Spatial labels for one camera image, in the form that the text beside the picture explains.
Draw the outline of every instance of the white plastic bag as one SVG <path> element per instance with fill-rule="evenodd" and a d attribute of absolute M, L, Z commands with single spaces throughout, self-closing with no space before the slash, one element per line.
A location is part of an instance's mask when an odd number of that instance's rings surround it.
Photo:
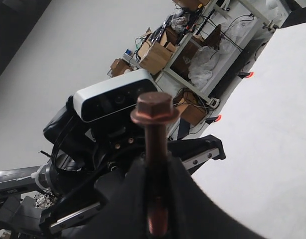
<path fill-rule="evenodd" d="M 204 46 L 197 50 L 195 53 L 189 70 L 191 71 L 195 67 L 202 67 L 206 70 L 213 70 L 219 60 L 219 54 L 213 48 Z"/>
<path fill-rule="evenodd" d="M 219 53 L 208 46 L 200 48 L 189 66 L 188 77 L 199 89 L 202 89 L 212 78 L 213 70 L 219 61 Z"/>
<path fill-rule="evenodd" d="M 176 33 L 181 33 L 182 31 L 184 31 L 186 25 L 187 18 L 185 16 L 173 18 L 171 20 L 171 27 Z"/>
<path fill-rule="evenodd" d="M 213 77 L 213 72 L 209 70 L 203 70 L 199 68 L 199 72 L 189 73 L 188 77 L 191 79 L 191 82 L 198 89 L 202 89 L 207 82 Z"/>

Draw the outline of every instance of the wire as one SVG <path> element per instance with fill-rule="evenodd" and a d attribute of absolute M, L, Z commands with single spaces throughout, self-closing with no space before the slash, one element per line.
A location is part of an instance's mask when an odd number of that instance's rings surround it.
<path fill-rule="evenodd" d="M 179 105 L 190 105 L 190 106 L 195 106 L 195 107 L 198 107 L 198 108 L 207 109 L 206 106 L 199 106 L 199 105 L 191 104 L 191 103 L 176 103 L 176 104 L 174 104 L 173 106 L 179 106 Z"/>
<path fill-rule="evenodd" d="M 217 25 L 211 20 L 211 19 L 209 19 L 208 20 L 209 21 L 209 23 L 213 26 L 213 27 L 217 27 Z M 240 52 L 242 52 L 244 49 L 243 48 L 241 48 L 239 45 L 237 45 L 236 44 L 236 42 L 234 42 L 229 36 L 227 36 L 226 35 L 226 33 L 225 32 L 223 32 L 222 30 L 221 30 L 221 34 L 222 34 L 222 38 L 223 39 L 225 39 L 223 36 L 225 36 L 226 38 L 227 38 L 227 40 L 229 41 L 229 42 L 231 42 Z"/>
<path fill-rule="evenodd" d="M 257 61 L 256 55 L 257 55 L 259 49 L 261 49 L 261 48 L 262 48 L 263 46 L 265 46 L 267 43 L 268 43 L 268 41 L 262 43 L 262 44 L 257 48 L 257 50 L 255 51 L 255 56 L 254 56 L 254 60 L 255 60 L 255 61 Z"/>
<path fill-rule="evenodd" d="M 187 136 L 189 136 L 189 135 L 194 135 L 194 134 L 198 134 L 198 133 L 200 133 L 201 132 L 201 130 L 204 128 L 204 126 L 206 125 L 206 121 L 204 122 L 204 124 L 202 125 L 202 127 L 198 130 L 198 132 L 195 132 L 195 133 L 189 133 Z"/>
<path fill-rule="evenodd" d="M 209 36 L 209 34 L 208 33 L 206 33 L 205 31 L 203 31 L 203 30 L 200 30 L 200 32 L 203 32 L 204 34 L 206 34 L 206 35 L 208 35 Z"/>
<path fill-rule="evenodd" d="M 158 83 L 156 83 L 155 81 L 153 81 L 153 82 L 162 92 L 164 92 L 164 90 L 158 85 Z"/>
<path fill-rule="evenodd" d="M 226 33 L 231 27 L 233 27 L 233 23 L 234 23 L 235 21 L 237 21 L 238 19 L 240 19 L 240 18 L 242 18 L 242 17 L 245 17 L 245 16 L 252 17 L 253 19 L 251 19 L 251 20 L 241 20 L 241 21 L 239 21 L 239 22 L 242 22 L 242 21 L 253 21 L 253 20 L 255 19 L 252 15 L 241 15 L 241 16 L 235 18 L 235 19 L 231 22 L 231 24 L 229 24 L 229 26 L 228 26 L 227 30 L 225 31 L 225 33 Z"/>

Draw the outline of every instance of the brown cardboard box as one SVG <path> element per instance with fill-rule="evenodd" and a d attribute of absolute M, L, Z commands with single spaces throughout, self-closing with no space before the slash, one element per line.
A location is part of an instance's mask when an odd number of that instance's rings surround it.
<path fill-rule="evenodd" d="M 155 75 L 162 70 L 172 56 L 172 52 L 161 46 L 158 42 L 153 43 L 148 52 L 139 62 L 140 66 Z"/>
<path fill-rule="evenodd" d="M 138 51 L 138 55 L 143 58 L 145 54 L 148 52 L 149 48 L 152 46 L 152 43 L 148 40 L 149 36 L 152 34 L 151 30 L 148 30 L 146 34 L 142 35 L 140 38 L 143 38 L 146 36 L 146 39 L 142 46 L 140 47 Z M 177 33 L 170 27 L 168 26 L 165 29 L 165 32 L 159 42 L 159 44 L 163 47 L 166 47 L 167 45 L 173 45 L 175 47 L 176 41 L 177 41 L 178 35 Z"/>
<path fill-rule="evenodd" d="M 176 50 L 174 46 L 176 40 L 177 34 L 171 27 L 165 29 L 159 42 L 151 44 L 146 39 L 138 51 L 138 55 L 141 57 L 141 61 L 139 62 L 140 66 L 147 69 L 153 75 L 157 74 L 165 67 L 172 53 Z"/>
<path fill-rule="evenodd" d="M 186 120 L 193 126 L 198 125 L 205 118 L 205 109 L 196 107 L 185 99 L 182 99 L 179 103 L 180 105 L 176 108 L 180 111 L 181 118 Z"/>
<path fill-rule="evenodd" d="M 187 7 L 191 11 L 196 11 L 200 4 L 207 5 L 210 0 L 173 0 L 176 4 L 181 7 Z"/>
<path fill-rule="evenodd" d="M 126 70 L 133 71 L 133 69 L 122 59 L 115 59 L 111 65 L 112 77 L 123 75 Z"/>

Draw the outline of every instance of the copper bolt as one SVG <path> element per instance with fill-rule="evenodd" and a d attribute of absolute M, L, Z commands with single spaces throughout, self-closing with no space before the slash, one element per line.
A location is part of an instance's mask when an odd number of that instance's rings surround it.
<path fill-rule="evenodd" d="M 149 167 L 167 160 L 166 125 L 179 118 L 172 96 L 162 92 L 144 93 L 131 113 L 134 123 L 145 126 L 146 162 Z"/>
<path fill-rule="evenodd" d="M 179 118 L 179 111 L 166 93 L 150 92 L 139 96 L 138 106 L 132 111 L 133 122 L 145 126 L 146 164 L 150 177 L 148 224 L 153 236 L 167 232 L 168 210 L 164 203 L 161 172 L 167 163 L 166 125 Z"/>

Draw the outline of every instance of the white shelving unit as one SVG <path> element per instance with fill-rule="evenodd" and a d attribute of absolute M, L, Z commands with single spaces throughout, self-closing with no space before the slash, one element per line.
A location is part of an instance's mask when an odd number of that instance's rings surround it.
<path fill-rule="evenodd" d="M 239 45 L 241 48 L 246 47 L 246 45 L 254 37 L 256 32 L 263 26 L 263 21 L 261 19 L 256 18 L 250 24 L 252 25 L 251 30 L 236 42 L 236 44 Z M 236 61 L 240 53 L 241 53 L 240 50 L 234 47 L 231 53 L 220 56 L 219 62 L 212 70 L 213 77 L 207 82 L 207 84 L 201 90 L 203 94 L 208 96 L 214 90 L 216 85 L 223 78 L 223 76 L 226 74 L 226 72 L 231 67 L 231 65 Z"/>

